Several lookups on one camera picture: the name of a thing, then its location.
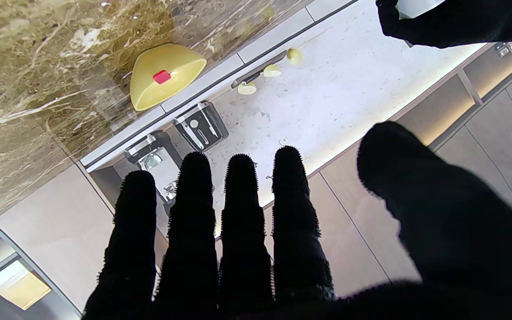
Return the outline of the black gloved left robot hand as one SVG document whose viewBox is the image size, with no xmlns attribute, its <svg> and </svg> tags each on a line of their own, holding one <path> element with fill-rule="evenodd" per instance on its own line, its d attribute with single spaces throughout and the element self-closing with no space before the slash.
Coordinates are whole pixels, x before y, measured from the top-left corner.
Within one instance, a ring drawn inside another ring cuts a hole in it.
<svg viewBox="0 0 512 320">
<path fill-rule="evenodd" d="M 446 0 L 411 19 L 401 19 L 396 0 L 378 0 L 384 35 L 439 49 L 512 42 L 512 0 Z"/>
</svg>

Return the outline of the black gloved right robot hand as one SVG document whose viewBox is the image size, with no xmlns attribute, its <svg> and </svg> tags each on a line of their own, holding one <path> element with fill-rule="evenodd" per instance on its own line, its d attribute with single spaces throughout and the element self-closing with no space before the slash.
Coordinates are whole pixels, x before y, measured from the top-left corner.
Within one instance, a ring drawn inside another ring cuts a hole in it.
<svg viewBox="0 0 512 320">
<path fill-rule="evenodd" d="M 335 295 L 300 153 L 276 152 L 273 256 L 264 245 L 255 165 L 230 158 L 217 261 L 211 166 L 185 156 L 155 285 L 155 184 L 124 178 L 114 229 L 84 320 L 512 320 L 512 207 L 475 174 L 445 162 L 392 121 L 362 138 L 358 177 L 400 223 L 420 281 Z"/>
</svg>

